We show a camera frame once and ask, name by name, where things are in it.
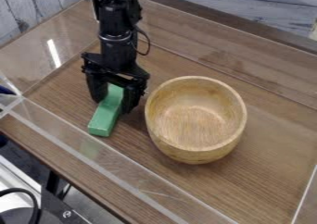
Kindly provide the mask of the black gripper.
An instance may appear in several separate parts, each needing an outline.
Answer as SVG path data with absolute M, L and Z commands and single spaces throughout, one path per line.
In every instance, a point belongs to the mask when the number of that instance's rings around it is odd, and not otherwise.
M 125 89 L 124 113 L 132 112 L 145 95 L 150 74 L 138 65 L 138 34 L 99 36 L 101 52 L 82 54 L 93 101 L 99 103 L 109 94 L 109 84 Z

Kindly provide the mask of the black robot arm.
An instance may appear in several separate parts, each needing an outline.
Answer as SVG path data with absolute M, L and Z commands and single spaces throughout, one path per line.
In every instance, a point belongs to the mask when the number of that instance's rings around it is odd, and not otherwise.
M 138 65 L 142 20 L 140 0 L 91 0 L 99 23 L 101 52 L 82 54 L 82 71 L 86 74 L 91 98 L 101 103 L 109 95 L 109 85 L 124 89 L 122 111 L 128 114 L 145 95 L 150 73 Z

